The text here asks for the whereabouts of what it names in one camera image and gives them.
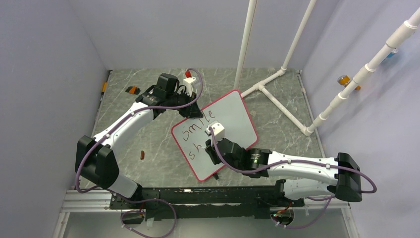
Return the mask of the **red framed whiteboard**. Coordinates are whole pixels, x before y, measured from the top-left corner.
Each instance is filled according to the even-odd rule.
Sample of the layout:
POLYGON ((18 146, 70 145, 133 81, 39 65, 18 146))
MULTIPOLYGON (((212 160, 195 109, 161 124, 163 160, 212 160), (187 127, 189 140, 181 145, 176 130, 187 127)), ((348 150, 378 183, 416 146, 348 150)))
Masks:
POLYGON ((206 141, 227 138, 243 148, 258 141, 258 135, 246 104, 238 90, 232 90, 201 110, 200 119, 184 119, 171 134, 198 181, 205 181, 224 167, 215 165, 205 151, 206 141))

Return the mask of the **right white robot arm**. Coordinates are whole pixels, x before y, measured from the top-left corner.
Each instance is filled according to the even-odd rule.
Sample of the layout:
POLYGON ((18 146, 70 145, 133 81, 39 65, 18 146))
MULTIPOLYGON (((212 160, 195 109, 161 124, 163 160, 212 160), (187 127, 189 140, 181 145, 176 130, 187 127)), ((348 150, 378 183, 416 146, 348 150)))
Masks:
POLYGON ((245 149, 226 138, 216 144, 206 141, 206 153, 215 164, 250 178, 278 177, 273 200, 279 206, 311 196, 333 196, 346 202, 361 202, 360 167, 347 153, 330 158, 308 158, 269 149, 245 149))

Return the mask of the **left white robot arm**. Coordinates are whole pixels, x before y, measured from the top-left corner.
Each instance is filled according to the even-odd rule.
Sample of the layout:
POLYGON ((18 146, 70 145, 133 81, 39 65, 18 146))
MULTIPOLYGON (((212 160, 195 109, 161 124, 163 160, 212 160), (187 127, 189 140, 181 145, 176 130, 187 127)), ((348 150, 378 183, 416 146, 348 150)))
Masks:
POLYGON ((93 137, 82 136, 77 142, 75 189, 79 193, 90 189, 80 187, 80 178, 92 182, 91 189, 102 188, 123 197, 129 208, 143 200, 143 187, 120 171, 116 153, 140 129, 168 110, 176 110, 185 119, 203 118, 197 104, 204 81, 198 70, 189 68, 186 78, 162 73, 157 83, 140 94, 132 106, 117 121, 93 137))

